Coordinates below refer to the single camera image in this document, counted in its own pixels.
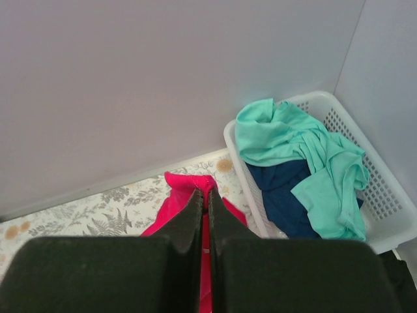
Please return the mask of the red t shirt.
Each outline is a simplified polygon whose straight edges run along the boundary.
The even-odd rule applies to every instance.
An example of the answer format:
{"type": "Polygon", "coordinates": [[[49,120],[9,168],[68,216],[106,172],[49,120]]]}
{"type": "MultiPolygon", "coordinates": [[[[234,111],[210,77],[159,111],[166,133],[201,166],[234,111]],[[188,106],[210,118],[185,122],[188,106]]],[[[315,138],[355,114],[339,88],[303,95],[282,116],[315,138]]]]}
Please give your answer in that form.
{"type": "Polygon", "coordinates": [[[246,218],[209,175],[165,173],[170,187],[156,220],[141,235],[141,292],[146,312],[231,312],[231,262],[225,252],[254,239],[246,218]]]}

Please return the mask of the floral patterned mat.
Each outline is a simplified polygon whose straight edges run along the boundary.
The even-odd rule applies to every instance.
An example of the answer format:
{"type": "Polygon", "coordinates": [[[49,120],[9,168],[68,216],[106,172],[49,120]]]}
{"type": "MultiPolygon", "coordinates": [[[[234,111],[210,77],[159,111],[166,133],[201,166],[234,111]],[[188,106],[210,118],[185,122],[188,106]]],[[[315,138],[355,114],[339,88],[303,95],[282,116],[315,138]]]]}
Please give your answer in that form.
{"type": "Polygon", "coordinates": [[[212,176],[220,196],[246,215],[251,231],[260,233],[231,157],[221,150],[157,170],[128,185],[1,223],[1,274],[6,273],[22,245],[35,237],[142,234],[155,221],[163,201],[169,196],[170,187],[164,178],[167,171],[212,176]]]}

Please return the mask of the white plastic basket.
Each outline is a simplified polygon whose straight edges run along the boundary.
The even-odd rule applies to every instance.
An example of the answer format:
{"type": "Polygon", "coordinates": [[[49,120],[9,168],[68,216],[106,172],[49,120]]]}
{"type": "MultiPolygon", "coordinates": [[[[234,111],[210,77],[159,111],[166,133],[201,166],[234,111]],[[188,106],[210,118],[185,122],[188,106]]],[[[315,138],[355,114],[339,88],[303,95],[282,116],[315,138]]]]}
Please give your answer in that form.
{"type": "MultiPolygon", "coordinates": [[[[343,134],[365,150],[364,165],[369,170],[370,182],[358,195],[364,201],[360,211],[368,245],[382,254],[415,239],[416,206],[338,99],[328,92],[314,91],[288,101],[318,119],[329,131],[343,134]]],[[[260,236],[284,238],[285,234],[268,220],[261,191],[238,155],[235,121],[228,122],[223,136],[260,236]]]]}

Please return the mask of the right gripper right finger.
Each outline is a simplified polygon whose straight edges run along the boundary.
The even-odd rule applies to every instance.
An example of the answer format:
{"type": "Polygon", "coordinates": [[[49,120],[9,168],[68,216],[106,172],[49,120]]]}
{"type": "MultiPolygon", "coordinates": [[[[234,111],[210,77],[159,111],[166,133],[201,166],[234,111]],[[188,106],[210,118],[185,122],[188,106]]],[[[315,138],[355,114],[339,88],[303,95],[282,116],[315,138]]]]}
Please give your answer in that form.
{"type": "Polygon", "coordinates": [[[214,312],[400,312],[384,265],[359,241],[263,239],[209,194],[214,312]]]}

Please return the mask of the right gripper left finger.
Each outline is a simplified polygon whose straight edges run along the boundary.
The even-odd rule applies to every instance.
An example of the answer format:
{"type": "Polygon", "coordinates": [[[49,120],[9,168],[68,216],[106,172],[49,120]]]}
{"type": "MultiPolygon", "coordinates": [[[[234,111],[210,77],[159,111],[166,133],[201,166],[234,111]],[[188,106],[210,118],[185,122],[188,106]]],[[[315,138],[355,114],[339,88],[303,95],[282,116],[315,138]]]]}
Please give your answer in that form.
{"type": "Polygon", "coordinates": [[[203,195],[151,236],[37,237],[1,283],[2,312],[197,312],[203,195]]]}

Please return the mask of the teal t shirt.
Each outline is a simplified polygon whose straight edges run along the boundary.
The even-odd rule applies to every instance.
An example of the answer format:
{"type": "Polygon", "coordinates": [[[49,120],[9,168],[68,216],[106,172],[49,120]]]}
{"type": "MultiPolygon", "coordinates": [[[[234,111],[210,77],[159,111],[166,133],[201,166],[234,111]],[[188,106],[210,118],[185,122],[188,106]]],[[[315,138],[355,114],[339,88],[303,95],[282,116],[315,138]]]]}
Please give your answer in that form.
{"type": "Polygon", "coordinates": [[[290,102],[259,100],[243,108],[235,122],[235,142],[240,158],[248,165],[275,166],[290,160],[306,160],[312,173],[324,168],[346,169],[354,178],[354,191],[365,189],[369,170],[364,150],[290,102]]]}

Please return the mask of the dark blue t shirt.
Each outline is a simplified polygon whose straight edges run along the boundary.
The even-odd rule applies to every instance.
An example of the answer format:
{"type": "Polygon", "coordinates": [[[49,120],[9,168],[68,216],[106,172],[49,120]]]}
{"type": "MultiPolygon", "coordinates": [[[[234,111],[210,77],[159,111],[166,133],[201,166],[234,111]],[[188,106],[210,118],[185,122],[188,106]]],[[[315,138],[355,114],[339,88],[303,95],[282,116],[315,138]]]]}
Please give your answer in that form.
{"type": "Polygon", "coordinates": [[[312,173],[306,160],[290,160],[248,169],[261,191],[266,217],[288,238],[365,241],[362,201],[344,167],[332,170],[326,164],[312,173]]]}

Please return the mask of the black cloth right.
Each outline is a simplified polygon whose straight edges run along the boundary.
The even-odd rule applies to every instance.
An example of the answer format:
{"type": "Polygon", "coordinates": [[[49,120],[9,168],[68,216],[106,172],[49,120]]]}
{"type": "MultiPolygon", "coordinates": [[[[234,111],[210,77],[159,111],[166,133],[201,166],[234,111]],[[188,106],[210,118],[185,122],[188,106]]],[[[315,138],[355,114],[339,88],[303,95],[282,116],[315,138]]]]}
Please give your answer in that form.
{"type": "Polygon", "coordinates": [[[393,251],[379,255],[395,291],[402,312],[417,313],[416,286],[406,261],[399,260],[393,251]]]}

